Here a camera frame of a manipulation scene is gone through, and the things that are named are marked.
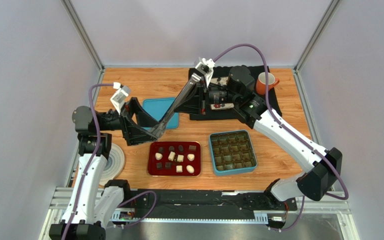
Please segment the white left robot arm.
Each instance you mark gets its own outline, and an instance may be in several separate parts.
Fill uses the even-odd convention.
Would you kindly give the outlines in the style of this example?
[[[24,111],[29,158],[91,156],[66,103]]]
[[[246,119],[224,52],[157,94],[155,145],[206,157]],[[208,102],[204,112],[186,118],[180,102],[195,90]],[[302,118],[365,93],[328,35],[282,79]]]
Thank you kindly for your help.
[[[72,113],[78,146],[78,173],[67,209],[59,223],[50,226],[52,240],[104,240],[105,227],[115,209],[129,195],[126,180],[109,180],[100,199],[97,193],[112,148],[109,131],[120,130],[129,146],[154,142],[157,138],[147,131],[158,121],[149,115],[136,97],[120,109],[97,112],[79,106]]]

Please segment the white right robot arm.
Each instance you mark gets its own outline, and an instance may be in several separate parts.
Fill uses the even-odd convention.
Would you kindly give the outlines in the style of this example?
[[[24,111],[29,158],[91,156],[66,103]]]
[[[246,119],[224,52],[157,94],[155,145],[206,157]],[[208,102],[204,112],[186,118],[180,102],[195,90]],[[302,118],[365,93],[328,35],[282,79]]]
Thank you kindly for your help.
[[[236,118],[251,129],[267,136],[300,165],[302,172],[287,179],[274,180],[265,190],[270,199],[285,201],[307,197],[320,201],[335,181],[340,181],[342,153],[312,142],[284,121],[255,91],[256,79],[245,65],[215,67],[213,78],[227,77],[225,89]]]

